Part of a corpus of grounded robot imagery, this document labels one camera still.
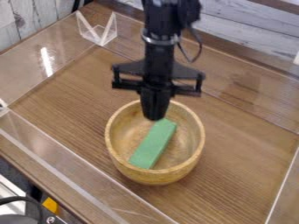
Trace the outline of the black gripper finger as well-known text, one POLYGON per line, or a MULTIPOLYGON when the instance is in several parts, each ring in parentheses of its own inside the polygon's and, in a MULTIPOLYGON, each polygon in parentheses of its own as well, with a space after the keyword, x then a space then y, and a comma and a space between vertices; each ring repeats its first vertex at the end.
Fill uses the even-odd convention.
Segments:
POLYGON ((140 102, 144 117, 149 120, 155 120, 155 91, 143 87, 140 92, 140 102))
POLYGON ((156 94, 156 119, 158 120, 164 118, 171 98, 172 98, 172 90, 171 89, 163 89, 156 94))

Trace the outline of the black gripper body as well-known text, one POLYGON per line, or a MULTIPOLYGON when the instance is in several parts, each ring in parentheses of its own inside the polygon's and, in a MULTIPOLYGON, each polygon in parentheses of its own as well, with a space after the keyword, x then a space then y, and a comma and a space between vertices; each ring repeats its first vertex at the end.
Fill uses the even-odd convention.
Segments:
POLYGON ((112 88, 135 90, 158 98, 199 96, 204 73, 175 60, 174 48, 175 45, 145 44, 140 60, 113 64, 112 88))

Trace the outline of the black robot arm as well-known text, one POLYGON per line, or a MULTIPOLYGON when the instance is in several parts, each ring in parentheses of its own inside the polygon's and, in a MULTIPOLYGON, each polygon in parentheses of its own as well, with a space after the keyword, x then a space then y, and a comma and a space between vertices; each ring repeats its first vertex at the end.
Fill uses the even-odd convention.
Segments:
POLYGON ((204 72, 180 64, 174 49, 180 47, 183 30, 192 31, 200 20, 199 0, 141 0, 144 7, 144 58, 112 66, 112 87, 140 95, 144 117, 164 118, 171 98, 199 95, 204 72))

